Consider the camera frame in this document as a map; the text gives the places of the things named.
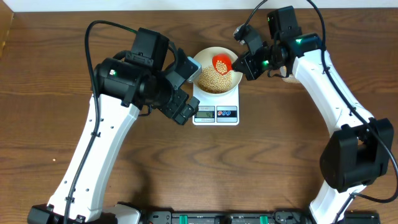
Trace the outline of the red measuring scoop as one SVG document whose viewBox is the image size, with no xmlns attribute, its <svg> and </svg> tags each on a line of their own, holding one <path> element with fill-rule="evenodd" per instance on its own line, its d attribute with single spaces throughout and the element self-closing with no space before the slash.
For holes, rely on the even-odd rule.
<svg viewBox="0 0 398 224">
<path fill-rule="evenodd" d="M 218 55 L 215 55 L 213 58 L 212 58 L 212 64 L 213 64 L 213 67 L 214 67 L 214 69 L 215 69 L 215 65 L 216 65 L 216 61 L 217 60 L 220 60 L 220 61 L 222 61 L 222 62 L 224 62 L 226 65 L 227 65 L 227 67 L 228 67 L 228 72 L 230 72 L 231 70 L 232 70 L 232 63 L 231 63 L 231 60 L 230 60 L 230 58 L 228 57 L 228 55 L 226 55 L 226 54 L 218 54 Z"/>
</svg>

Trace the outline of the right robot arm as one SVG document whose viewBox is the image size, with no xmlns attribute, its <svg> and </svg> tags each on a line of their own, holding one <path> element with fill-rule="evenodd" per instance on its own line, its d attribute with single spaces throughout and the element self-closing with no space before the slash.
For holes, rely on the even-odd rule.
<svg viewBox="0 0 398 224">
<path fill-rule="evenodd" d="M 324 181 L 302 223 L 344 223 L 350 203 L 363 190 L 397 167 L 391 146 L 394 128 L 376 119 L 350 92 L 326 49 L 326 35 L 304 34 L 292 6 L 267 15 L 272 43 L 261 39 L 249 23 L 234 38 L 248 50 L 232 64 L 248 80 L 262 74 L 301 83 L 321 113 L 330 139 L 320 157 Z"/>
</svg>

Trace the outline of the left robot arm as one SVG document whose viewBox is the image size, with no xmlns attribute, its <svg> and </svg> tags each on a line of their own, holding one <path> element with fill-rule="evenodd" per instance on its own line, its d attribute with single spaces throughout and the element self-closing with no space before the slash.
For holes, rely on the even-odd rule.
<svg viewBox="0 0 398 224">
<path fill-rule="evenodd" d="M 104 195 L 121 145 L 143 107 L 179 125 L 199 101 L 182 90 L 201 65 L 153 30 L 134 31 L 131 49 L 88 65 L 92 97 L 84 130 L 70 165 L 46 204 L 34 205 L 29 223 L 138 223 L 141 213 L 124 202 L 105 208 Z"/>
</svg>

